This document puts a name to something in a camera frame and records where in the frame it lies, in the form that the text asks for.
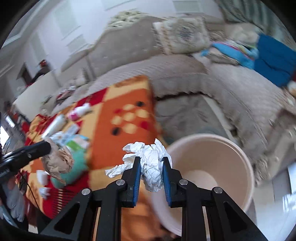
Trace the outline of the white gloved left hand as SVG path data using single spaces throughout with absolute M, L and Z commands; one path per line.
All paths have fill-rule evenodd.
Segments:
M 23 222 L 25 219 L 25 200 L 16 184 L 16 178 L 10 178 L 10 180 L 6 181 L 1 186 L 6 196 L 5 202 L 1 200 L 1 219 L 8 221 L 7 215 L 3 212 L 3 204 L 5 203 L 11 217 L 18 222 Z

